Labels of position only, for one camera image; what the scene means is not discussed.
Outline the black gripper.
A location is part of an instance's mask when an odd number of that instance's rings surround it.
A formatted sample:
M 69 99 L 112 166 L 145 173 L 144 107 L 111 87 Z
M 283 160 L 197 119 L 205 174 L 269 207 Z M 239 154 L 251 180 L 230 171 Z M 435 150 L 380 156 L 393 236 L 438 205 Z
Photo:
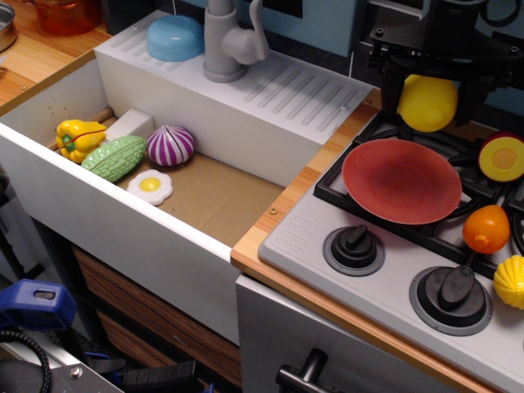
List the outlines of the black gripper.
M 369 35 L 368 67 L 382 74 L 382 109 L 396 115 L 410 74 L 458 80 L 457 126 L 468 124 L 488 95 L 508 84 L 523 50 L 477 28 L 479 11 L 430 11 Z

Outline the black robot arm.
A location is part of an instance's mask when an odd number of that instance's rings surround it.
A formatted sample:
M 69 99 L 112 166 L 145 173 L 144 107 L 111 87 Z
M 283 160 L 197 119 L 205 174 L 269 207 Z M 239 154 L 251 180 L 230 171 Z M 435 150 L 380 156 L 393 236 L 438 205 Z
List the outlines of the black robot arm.
M 432 1 L 417 22 L 373 29 L 368 66 L 382 73 L 382 109 L 396 114 L 410 75 L 448 79 L 459 84 L 455 122 L 467 124 L 523 63 L 522 45 L 477 29 L 477 20 L 486 17 L 485 1 Z

